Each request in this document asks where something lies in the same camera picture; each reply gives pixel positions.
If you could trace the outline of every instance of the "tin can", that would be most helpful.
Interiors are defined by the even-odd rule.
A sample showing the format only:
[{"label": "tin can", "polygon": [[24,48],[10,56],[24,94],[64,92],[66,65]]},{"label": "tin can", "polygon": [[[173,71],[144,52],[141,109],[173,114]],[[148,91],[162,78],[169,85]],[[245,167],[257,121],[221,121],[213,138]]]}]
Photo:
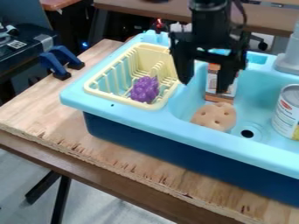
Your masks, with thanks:
[{"label": "tin can", "polygon": [[272,125],[281,135],[299,141],[299,85],[288,85],[282,89]]}]

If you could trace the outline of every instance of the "sink basin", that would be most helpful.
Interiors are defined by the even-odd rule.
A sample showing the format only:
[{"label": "sink basin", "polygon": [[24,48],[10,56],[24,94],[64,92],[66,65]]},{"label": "sink basin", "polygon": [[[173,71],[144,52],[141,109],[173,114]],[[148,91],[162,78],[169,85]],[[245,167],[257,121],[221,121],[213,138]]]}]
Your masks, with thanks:
[{"label": "sink basin", "polygon": [[205,105],[207,64],[195,63],[195,76],[179,84],[163,108],[148,111],[84,92],[84,83],[135,43],[165,45],[167,34],[140,34],[90,69],[60,94],[63,104],[84,112],[88,131],[195,172],[299,206],[299,142],[271,126],[279,93],[299,76],[272,68],[275,56],[248,54],[234,100],[236,126],[229,133],[190,123]]}]

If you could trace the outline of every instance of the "can label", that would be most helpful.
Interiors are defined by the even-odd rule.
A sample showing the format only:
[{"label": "can label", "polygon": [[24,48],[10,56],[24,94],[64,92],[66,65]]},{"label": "can label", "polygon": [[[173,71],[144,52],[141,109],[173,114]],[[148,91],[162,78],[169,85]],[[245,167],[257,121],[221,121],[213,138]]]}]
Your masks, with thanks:
[{"label": "can label", "polygon": [[272,125],[281,135],[299,141],[299,108],[279,97]]}]

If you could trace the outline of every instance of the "toy cookie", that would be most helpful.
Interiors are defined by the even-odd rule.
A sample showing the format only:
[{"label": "toy cookie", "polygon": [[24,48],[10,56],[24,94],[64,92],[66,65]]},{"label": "toy cookie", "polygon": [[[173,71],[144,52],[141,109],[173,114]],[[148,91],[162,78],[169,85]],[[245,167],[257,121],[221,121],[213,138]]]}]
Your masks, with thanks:
[{"label": "toy cookie", "polygon": [[217,102],[200,108],[191,122],[210,129],[227,131],[236,123],[236,111],[230,103]]}]

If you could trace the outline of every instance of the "table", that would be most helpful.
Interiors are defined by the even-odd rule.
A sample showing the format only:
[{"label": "table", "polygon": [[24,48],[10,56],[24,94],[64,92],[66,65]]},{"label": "table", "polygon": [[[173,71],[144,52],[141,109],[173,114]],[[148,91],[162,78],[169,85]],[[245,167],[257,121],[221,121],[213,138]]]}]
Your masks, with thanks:
[{"label": "table", "polygon": [[[255,4],[243,4],[248,15],[247,30],[288,37],[295,26],[299,10],[280,9]],[[107,10],[136,14],[145,17],[165,18],[191,22],[188,0],[171,0],[168,3],[150,3],[143,0],[94,0],[94,6]],[[233,10],[233,20],[240,21],[240,13]]]},{"label": "table", "polygon": [[82,53],[86,67],[52,76],[0,108],[0,148],[178,223],[297,224],[299,209],[266,199],[87,133],[81,112],[59,92],[122,43]]},{"label": "table", "polygon": [[81,0],[40,0],[44,10],[57,11],[69,5],[76,4]]}]

